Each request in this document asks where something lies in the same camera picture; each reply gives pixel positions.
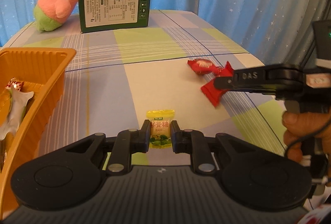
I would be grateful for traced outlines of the person's right hand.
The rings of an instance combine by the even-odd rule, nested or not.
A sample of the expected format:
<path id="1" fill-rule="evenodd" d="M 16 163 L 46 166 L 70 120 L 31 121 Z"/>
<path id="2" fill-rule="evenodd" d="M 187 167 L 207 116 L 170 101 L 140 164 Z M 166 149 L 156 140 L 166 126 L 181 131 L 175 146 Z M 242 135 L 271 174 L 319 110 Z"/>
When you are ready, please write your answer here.
<path id="1" fill-rule="evenodd" d="M 300 162 L 303 158 L 302 143 L 309 137 L 321 139 L 323 152 L 330 155 L 330 112 L 295 114 L 285 111 L 282 124 L 286 128 L 283 136 L 287 146 L 285 157 Z"/>

